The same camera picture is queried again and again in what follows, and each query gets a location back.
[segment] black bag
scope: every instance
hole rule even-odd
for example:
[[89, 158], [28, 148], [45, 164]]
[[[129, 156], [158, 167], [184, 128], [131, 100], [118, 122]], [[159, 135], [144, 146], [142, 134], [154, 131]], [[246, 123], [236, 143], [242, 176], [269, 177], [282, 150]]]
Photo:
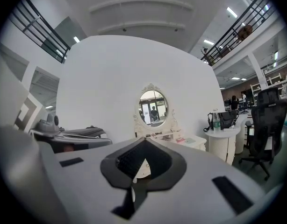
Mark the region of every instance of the black bag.
[[[220, 129], [223, 130], [225, 128], [230, 128], [233, 124], [233, 121], [239, 117], [238, 110], [226, 111], [222, 113], [218, 113], [220, 119]], [[213, 129], [213, 113], [208, 114], [208, 123], [209, 127], [204, 128], [204, 131], [207, 132], [210, 128]]]

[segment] oval mirror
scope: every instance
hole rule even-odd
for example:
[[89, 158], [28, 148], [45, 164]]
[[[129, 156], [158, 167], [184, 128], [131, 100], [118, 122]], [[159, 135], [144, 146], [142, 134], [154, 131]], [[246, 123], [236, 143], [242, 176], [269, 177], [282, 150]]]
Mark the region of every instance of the oval mirror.
[[147, 91], [139, 100], [138, 110], [143, 122], [151, 127], [162, 125], [168, 115], [167, 101], [158, 91]]

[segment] water bottle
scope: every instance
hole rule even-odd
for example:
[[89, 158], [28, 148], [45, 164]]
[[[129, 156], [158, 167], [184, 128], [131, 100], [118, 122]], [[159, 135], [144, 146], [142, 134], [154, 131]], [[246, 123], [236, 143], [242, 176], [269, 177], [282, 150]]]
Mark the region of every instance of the water bottle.
[[220, 119], [218, 113], [213, 113], [213, 129], [215, 133], [220, 131]]

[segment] black metal railing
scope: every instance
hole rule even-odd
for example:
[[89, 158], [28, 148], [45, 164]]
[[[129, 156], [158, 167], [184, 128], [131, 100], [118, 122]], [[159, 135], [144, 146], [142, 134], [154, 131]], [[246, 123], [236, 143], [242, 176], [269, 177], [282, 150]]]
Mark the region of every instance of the black metal railing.
[[269, 0], [253, 0], [242, 15], [201, 59], [213, 66], [263, 24], [275, 11]]
[[21, 0], [9, 16], [10, 21], [43, 50], [63, 63], [70, 47], [55, 32], [30, 0]]

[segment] black mesh chair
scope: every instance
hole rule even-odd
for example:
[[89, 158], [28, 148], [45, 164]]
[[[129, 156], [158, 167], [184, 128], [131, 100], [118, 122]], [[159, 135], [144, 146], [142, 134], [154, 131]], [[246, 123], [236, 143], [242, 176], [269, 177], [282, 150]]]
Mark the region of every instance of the black mesh chair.
[[248, 113], [248, 111], [246, 110], [247, 109], [247, 102], [243, 102], [243, 105], [242, 105], [242, 108], [243, 110], [240, 112], [241, 114], [243, 113]]
[[277, 87], [272, 87], [258, 93], [257, 105], [271, 104], [279, 99], [279, 89]]
[[[281, 149], [281, 132], [287, 114], [287, 100], [281, 99], [269, 104], [262, 104], [253, 107], [251, 110], [252, 119], [254, 121], [254, 136], [247, 133], [247, 140], [249, 141], [249, 158], [242, 158], [243, 160], [254, 162], [253, 165], [260, 165], [266, 172], [265, 181], [268, 180], [270, 174], [263, 162], [273, 162], [275, 155]], [[267, 139], [272, 137], [271, 149], [265, 149]]]

